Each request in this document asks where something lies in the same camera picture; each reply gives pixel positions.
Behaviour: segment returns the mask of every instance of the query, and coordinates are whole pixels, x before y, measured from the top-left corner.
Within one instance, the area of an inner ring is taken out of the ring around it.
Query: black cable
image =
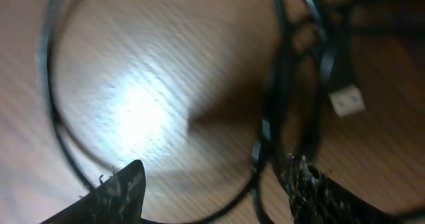
[[[40,40],[39,47],[39,56],[38,65],[41,74],[41,81],[44,90],[44,101],[47,107],[48,117],[50,124],[52,126],[52,131],[58,146],[63,153],[66,161],[70,165],[70,168],[75,173],[76,177],[81,181],[81,183],[89,190],[93,191],[95,189],[92,182],[84,175],[77,163],[74,161],[74,157],[70,153],[64,138],[62,135],[68,133],[71,137],[74,135],[71,133],[68,126],[64,123],[62,117],[58,112],[56,102],[54,99],[53,91],[53,56],[54,56],[54,38],[55,38],[55,28],[58,22],[58,16],[60,13],[60,8],[64,0],[49,0],[46,14],[44,17],[43,31]],[[283,173],[282,167],[284,167],[285,158],[278,151],[282,143],[281,132],[283,125],[286,121],[286,116],[288,114],[288,106],[290,100],[290,87],[292,83],[292,77],[296,69],[296,65],[300,63],[307,55],[321,56],[324,53],[324,47],[322,45],[314,44],[312,47],[308,48],[306,51],[301,54],[296,54],[293,45],[292,37],[296,31],[305,25],[306,23],[313,21],[320,29],[325,32],[326,36],[319,36],[320,43],[323,44],[327,40],[327,35],[332,34],[332,26],[329,26],[327,21],[327,16],[325,13],[322,13],[322,7],[317,4],[315,0],[306,0],[308,1],[309,7],[312,10],[313,18],[306,17],[295,25],[288,21],[286,11],[284,9],[283,0],[274,0],[274,5],[276,8],[276,13],[278,16],[280,34],[282,36],[281,45],[278,48],[278,51],[274,57],[274,61],[270,66],[270,76],[269,85],[265,91],[264,101],[263,101],[263,114],[264,119],[262,123],[262,131],[260,132],[260,140],[258,140],[258,158],[254,159],[253,163],[253,172],[250,180],[244,186],[244,188],[239,192],[236,197],[229,202],[225,207],[218,210],[217,212],[209,215],[208,217],[199,219],[197,221],[192,221],[190,224],[195,223],[210,223],[223,215],[226,215],[234,207],[236,207],[245,197],[251,192],[254,198],[254,206],[256,208],[257,216],[261,223],[273,223],[267,213],[264,211],[264,207],[260,199],[260,175],[263,169],[266,166],[266,163],[272,159],[272,165],[274,173],[284,190],[287,190],[285,181],[281,174]],[[351,14],[351,11],[354,5],[360,3],[361,1],[368,0],[353,0],[350,2],[349,8],[345,10],[348,11],[347,14]],[[372,27],[365,27],[359,29],[358,27],[349,27],[346,31],[360,32],[360,33],[382,33],[384,32],[393,32],[394,30],[384,29],[372,29]],[[405,30],[400,30],[400,34],[407,34]],[[320,125],[320,110],[321,110],[321,101],[324,96],[324,89],[322,86],[318,87],[317,94],[313,103],[312,117],[311,120],[307,123],[306,129],[303,133],[303,138],[301,139],[300,151],[299,153],[304,154],[309,157],[309,160],[312,160],[318,149],[319,145],[319,125]],[[423,211],[415,213],[407,213],[404,215],[404,218],[415,217],[417,214],[423,215]],[[141,219],[141,223],[150,223],[158,224],[158,222],[150,221],[146,219]]]

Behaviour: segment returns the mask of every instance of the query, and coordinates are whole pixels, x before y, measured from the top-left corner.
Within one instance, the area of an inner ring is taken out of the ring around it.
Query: tangled cable
[[[70,133],[70,128],[66,125],[63,117],[58,111],[57,103],[55,102],[53,92],[53,55],[55,52],[55,32],[60,14],[60,8],[64,0],[49,0],[46,7],[46,14],[44,17],[43,30],[39,44],[39,52],[37,54],[38,66],[41,74],[41,81],[44,91],[44,100],[47,107],[48,117],[54,132],[58,146],[68,162],[70,168],[81,181],[81,183],[88,189],[93,191],[95,189],[93,183],[84,175],[84,172],[79,168],[75,162],[70,150],[64,141],[63,135],[68,133],[72,138],[74,134]],[[340,52],[348,53],[348,36],[349,33],[362,33],[362,34],[396,34],[406,37],[423,37],[425,31],[423,26],[415,27],[397,27],[394,25],[378,25],[358,27],[350,24],[350,17],[353,9],[359,5],[370,3],[377,3],[379,1],[388,0],[350,0],[347,3],[338,4],[325,4],[321,0],[305,0],[307,6],[311,11],[311,15],[302,19],[297,23],[291,23],[286,15],[283,0],[274,0],[278,24],[281,34],[281,43],[275,53],[274,59],[270,65],[270,72],[268,77],[268,84],[264,93],[262,104],[262,121],[260,130],[258,132],[258,139],[254,144],[252,151],[252,174],[248,183],[239,192],[239,194],[226,206],[217,212],[209,215],[208,217],[199,219],[197,221],[189,222],[195,223],[211,223],[214,220],[226,215],[234,207],[236,207],[249,193],[252,194],[256,214],[260,223],[273,223],[265,212],[260,199],[260,176],[266,164],[271,162],[275,175],[285,189],[285,181],[282,178],[283,169],[286,166],[286,157],[280,155],[279,149],[282,145],[282,127],[288,115],[288,106],[290,100],[290,87],[293,82],[294,71],[297,64],[304,58],[310,56],[316,62],[317,75],[321,72],[321,67],[326,65],[327,71],[331,72],[333,63],[324,64],[324,62],[335,61],[335,55]],[[330,12],[339,12],[342,14],[342,21],[338,24],[334,23],[331,19]],[[292,37],[294,34],[306,24],[314,24],[316,27],[317,42],[298,53],[292,44]],[[341,36],[344,36],[345,45],[341,47]],[[306,128],[303,132],[301,143],[299,144],[298,155],[305,156],[308,160],[313,160],[319,148],[320,133],[320,110],[323,98],[326,95],[324,84],[328,80],[322,80],[321,85],[316,89],[315,98],[313,100],[312,117],[308,120]],[[401,218],[417,218],[423,216],[423,210],[400,215]],[[141,219],[141,223],[155,224],[158,222]]]

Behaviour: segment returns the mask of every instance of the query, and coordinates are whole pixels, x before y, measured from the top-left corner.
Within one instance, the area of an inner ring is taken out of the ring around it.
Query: wooden table
[[[287,2],[292,19],[305,14],[301,0]],[[86,193],[45,114],[35,65],[45,3],[0,0],[2,223],[38,223]],[[86,153],[117,168],[144,162],[144,217],[188,221],[223,206],[248,179],[277,43],[271,0],[81,0],[58,44],[56,93]],[[421,205],[424,79],[398,40],[357,39],[353,54],[367,110],[338,118],[324,108],[318,166],[384,211]],[[93,181],[109,175],[71,146]],[[269,169],[262,191],[276,223],[290,223]],[[256,223],[251,197],[219,223]]]

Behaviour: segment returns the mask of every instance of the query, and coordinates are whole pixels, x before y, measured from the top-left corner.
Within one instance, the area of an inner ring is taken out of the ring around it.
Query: wood grain
[[[307,12],[301,0],[286,1],[292,19]],[[0,0],[4,223],[40,222],[85,194],[44,113],[34,57],[45,2]],[[248,179],[277,42],[271,0],[80,0],[58,44],[56,93],[86,152],[117,168],[144,162],[143,217],[189,221],[223,206]],[[324,108],[318,165],[384,211],[423,205],[424,103],[409,98],[423,96],[418,61],[390,38],[356,37],[352,52],[367,110],[338,118]],[[72,149],[93,181],[105,173]],[[269,169],[262,181],[270,216],[291,223]],[[219,223],[256,223],[251,198]]]

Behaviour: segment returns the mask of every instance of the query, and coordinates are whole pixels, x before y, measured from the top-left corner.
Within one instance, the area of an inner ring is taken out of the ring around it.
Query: dark object
[[[90,194],[53,218],[60,220],[61,222],[59,223],[93,223],[93,219],[90,216],[95,213],[96,217],[102,220],[100,223],[110,221],[115,221],[116,223],[136,223],[138,221],[134,221],[134,217],[140,216],[141,203],[143,202],[141,192],[144,192],[145,188],[144,177],[141,187],[135,193],[130,193],[132,202],[131,205],[128,205],[128,203],[125,205],[124,211],[120,211],[123,204],[123,196],[121,195],[113,199],[111,208],[114,210],[106,209],[107,207],[102,202],[98,203],[97,197],[99,195],[104,196],[105,190],[109,185],[108,183],[113,183],[114,181],[110,180],[96,189],[74,161],[62,137],[64,133],[68,133],[71,139],[75,137],[58,112],[52,90],[54,34],[63,1],[49,0],[48,2],[38,64],[47,111],[58,145],[72,171],[82,184],[87,187]],[[323,77],[322,84],[317,87],[312,110],[313,115],[311,120],[308,120],[305,125],[305,131],[297,153],[297,157],[306,157],[306,160],[311,161],[316,156],[319,148],[320,110],[326,91],[332,91],[355,82],[353,67],[351,67],[349,62],[348,47],[350,33],[365,35],[393,34],[410,38],[423,38],[425,35],[424,24],[410,24],[403,27],[391,24],[359,27],[350,24],[351,13],[355,7],[381,1],[388,2],[390,0],[350,0],[338,4],[325,4],[322,0],[305,1],[311,9],[311,16],[293,24],[288,21],[283,1],[274,0],[282,41],[270,65],[270,75],[264,93],[263,117],[258,135],[259,138],[254,144],[252,151],[252,176],[249,182],[228,205],[208,217],[190,223],[211,223],[215,221],[231,211],[249,192],[253,196],[258,220],[261,223],[273,223],[261,204],[260,190],[258,188],[260,174],[268,162],[272,162],[279,183],[290,196],[290,206],[294,223],[402,223],[404,219],[423,217],[425,212],[423,209],[402,215],[393,216],[385,214],[361,201],[323,174],[320,174],[313,167],[307,165],[305,160],[301,159],[300,161],[295,157],[288,159],[285,155],[282,155],[283,152],[280,150],[282,148],[281,131],[288,114],[288,104],[291,96],[290,88],[294,70],[300,61],[307,56],[313,57],[317,64],[317,75]],[[338,13],[342,16],[342,19],[339,22],[335,22],[331,18],[333,13]],[[297,53],[292,44],[292,37],[300,27],[308,23],[313,23],[317,28],[317,42],[305,51]],[[135,162],[132,165],[139,166],[140,163]],[[123,173],[127,172],[129,172],[128,177],[134,177],[136,175],[132,171],[123,170]],[[122,185],[125,185],[128,177],[121,179],[120,173],[118,174],[118,182],[123,181]],[[336,196],[329,196],[329,190]],[[87,211],[87,208],[91,208],[94,212]],[[54,219],[49,219],[45,223],[54,221]],[[139,221],[142,223],[157,223],[146,219],[140,219]]]

